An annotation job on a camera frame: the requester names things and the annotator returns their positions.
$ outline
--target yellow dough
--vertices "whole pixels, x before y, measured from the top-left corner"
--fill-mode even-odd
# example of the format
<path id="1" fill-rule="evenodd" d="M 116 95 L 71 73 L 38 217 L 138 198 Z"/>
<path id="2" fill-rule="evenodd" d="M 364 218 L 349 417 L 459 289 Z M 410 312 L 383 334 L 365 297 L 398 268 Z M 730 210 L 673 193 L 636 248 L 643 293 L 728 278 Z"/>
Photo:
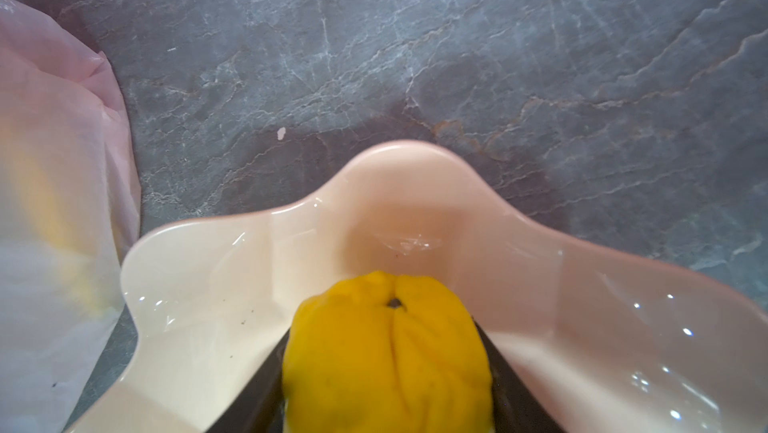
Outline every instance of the yellow dough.
<path id="1" fill-rule="evenodd" d="M 488 433 L 491 383 L 472 317 L 426 276 L 374 272 L 307 299 L 283 359 L 292 433 Z"/>

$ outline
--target gray marble surface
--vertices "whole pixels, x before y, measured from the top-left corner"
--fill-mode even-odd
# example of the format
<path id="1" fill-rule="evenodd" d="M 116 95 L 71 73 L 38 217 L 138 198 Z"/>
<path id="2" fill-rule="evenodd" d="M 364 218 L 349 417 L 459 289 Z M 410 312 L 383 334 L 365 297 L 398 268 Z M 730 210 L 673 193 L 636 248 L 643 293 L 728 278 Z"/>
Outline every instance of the gray marble surface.
<path id="1" fill-rule="evenodd" d="M 145 232 L 415 138 L 545 225 L 768 308 L 768 0 L 21 1 L 112 62 Z M 124 314 L 73 418 L 135 342 Z"/>

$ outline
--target pink plastic bag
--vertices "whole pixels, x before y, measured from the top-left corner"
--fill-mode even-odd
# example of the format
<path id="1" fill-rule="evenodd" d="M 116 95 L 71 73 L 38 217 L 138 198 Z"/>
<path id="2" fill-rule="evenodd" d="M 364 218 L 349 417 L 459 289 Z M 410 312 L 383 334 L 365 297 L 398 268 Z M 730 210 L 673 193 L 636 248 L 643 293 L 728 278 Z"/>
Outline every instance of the pink plastic bag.
<path id="1" fill-rule="evenodd" d="M 0 0 L 0 431 L 64 427 L 123 308 L 139 201 L 104 54 Z"/>

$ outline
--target plastic wrap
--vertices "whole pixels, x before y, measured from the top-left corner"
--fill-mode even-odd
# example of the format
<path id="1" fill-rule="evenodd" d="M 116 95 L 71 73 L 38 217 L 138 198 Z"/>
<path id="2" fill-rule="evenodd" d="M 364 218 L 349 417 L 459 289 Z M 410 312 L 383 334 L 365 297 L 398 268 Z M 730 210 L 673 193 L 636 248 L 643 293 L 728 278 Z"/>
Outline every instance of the plastic wrap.
<path id="1" fill-rule="evenodd" d="M 0 431 L 64 427 L 123 308 L 139 201 L 106 56 L 0 0 Z"/>

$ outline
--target pink ceramic bowl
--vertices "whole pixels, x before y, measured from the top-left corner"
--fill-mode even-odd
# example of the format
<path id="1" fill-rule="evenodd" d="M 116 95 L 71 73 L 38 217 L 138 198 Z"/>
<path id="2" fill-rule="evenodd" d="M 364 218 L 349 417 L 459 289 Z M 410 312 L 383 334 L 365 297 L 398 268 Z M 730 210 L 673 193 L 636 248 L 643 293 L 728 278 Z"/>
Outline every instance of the pink ceramic bowl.
<path id="1" fill-rule="evenodd" d="M 143 237 L 121 275 L 133 361 L 70 431 L 205 431 L 304 298 L 373 269 L 455 291 L 571 433 L 768 424 L 768 316 L 756 305 L 534 223 L 456 155 L 400 141 L 293 205 Z"/>

